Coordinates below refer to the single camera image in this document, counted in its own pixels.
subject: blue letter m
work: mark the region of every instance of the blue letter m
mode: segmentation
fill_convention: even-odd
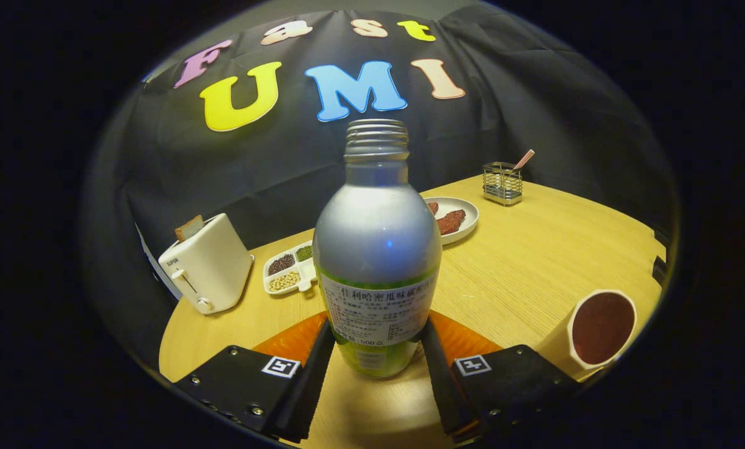
[[[370,60],[361,66],[356,80],[335,65],[318,65],[308,69],[306,76],[318,83],[318,92],[323,110],[318,114],[320,122],[330,122],[350,115],[350,109],[339,102],[341,95],[357,111],[367,110],[370,91],[375,96],[372,108],[377,111],[402,110],[408,104],[397,94],[395,83],[389,74],[392,64],[383,60]]]

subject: white plate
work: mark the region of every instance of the white plate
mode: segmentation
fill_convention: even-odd
[[[267,262],[264,266],[264,271],[261,273],[262,281],[265,285],[265,292],[269,293],[270,295],[284,295],[289,292],[294,292],[296,289],[300,290],[301,292],[305,292],[312,287],[312,282],[318,279],[318,275],[316,275],[316,271],[314,269],[314,258],[309,258],[305,259],[305,261],[298,262],[298,250],[310,244],[312,244],[312,241],[304,242],[294,248],[287,249],[281,254],[276,254],[276,256],[267,259]],[[278,273],[273,273],[272,276],[267,276],[267,272],[268,270],[270,270],[270,265],[278,259],[283,258],[283,256],[286,256],[287,254],[290,254],[290,256],[295,258],[295,265],[289,268],[284,268]],[[298,282],[298,284],[292,285],[282,290],[278,290],[276,292],[270,290],[270,281],[278,278],[278,276],[284,276],[287,273],[298,273],[298,275],[301,276],[301,281]]]
[[[436,219],[440,219],[454,210],[464,210],[464,213],[467,214],[467,216],[464,217],[464,220],[461,221],[461,226],[458,231],[442,236],[441,240],[443,245],[466,238],[466,236],[475,229],[475,225],[478,224],[478,208],[469,201],[449,196],[431,196],[425,198],[425,203],[437,203],[439,205],[439,210],[437,210],[434,215]]]

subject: yellow letter u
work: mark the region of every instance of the yellow letter u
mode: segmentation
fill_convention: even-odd
[[[241,110],[235,110],[231,104],[231,86],[238,80],[237,77],[219,80],[201,91],[203,111],[209,129],[213,131],[236,130],[269,113],[278,101],[275,70],[279,67],[281,67],[280,62],[268,62],[248,71],[248,76],[256,79],[258,97],[253,104]]]

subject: meat slice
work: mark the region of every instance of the meat slice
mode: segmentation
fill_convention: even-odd
[[[458,231],[465,216],[467,216],[467,213],[465,213],[464,210],[454,210],[438,219],[436,224],[439,225],[440,234],[445,235]]]

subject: white toaster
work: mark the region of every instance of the white toaster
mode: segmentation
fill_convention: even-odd
[[[203,224],[195,236],[173,243],[158,261],[184,298],[208,315],[239,301],[253,256],[224,213]]]

